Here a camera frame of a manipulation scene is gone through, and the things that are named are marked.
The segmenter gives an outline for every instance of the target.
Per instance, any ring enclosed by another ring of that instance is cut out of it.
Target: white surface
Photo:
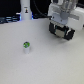
[[[65,41],[47,19],[0,24],[0,84],[84,84],[84,29]]]

